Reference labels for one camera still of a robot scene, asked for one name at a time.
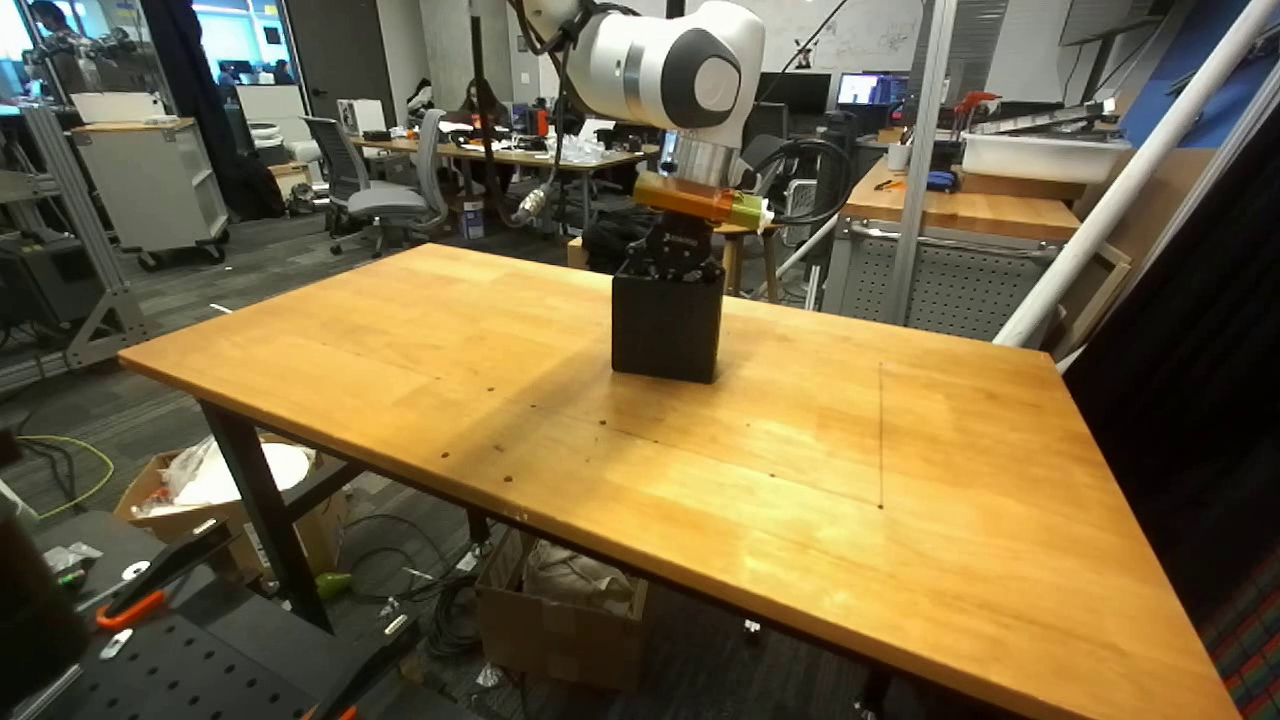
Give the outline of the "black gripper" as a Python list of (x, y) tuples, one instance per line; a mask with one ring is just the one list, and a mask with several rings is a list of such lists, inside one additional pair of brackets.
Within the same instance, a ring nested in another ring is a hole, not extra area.
[(634, 248), (640, 279), (717, 279), (720, 248), (697, 217), (659, 217)]

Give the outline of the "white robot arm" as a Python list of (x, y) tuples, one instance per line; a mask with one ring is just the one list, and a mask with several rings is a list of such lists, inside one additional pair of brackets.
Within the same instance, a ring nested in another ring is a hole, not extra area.
[(629, 248), (629, 279), (717, 279), (717, 219), (662, 204), (682, 187), (728, 191), (762, 64), (762, 20), (736, 0), (686, 18), (640, 18), (613, 0), (507, 0), (559, 90), (589, 112), (676, 136), (676, 172), (640, 176), (634, 199), (659, 226)]

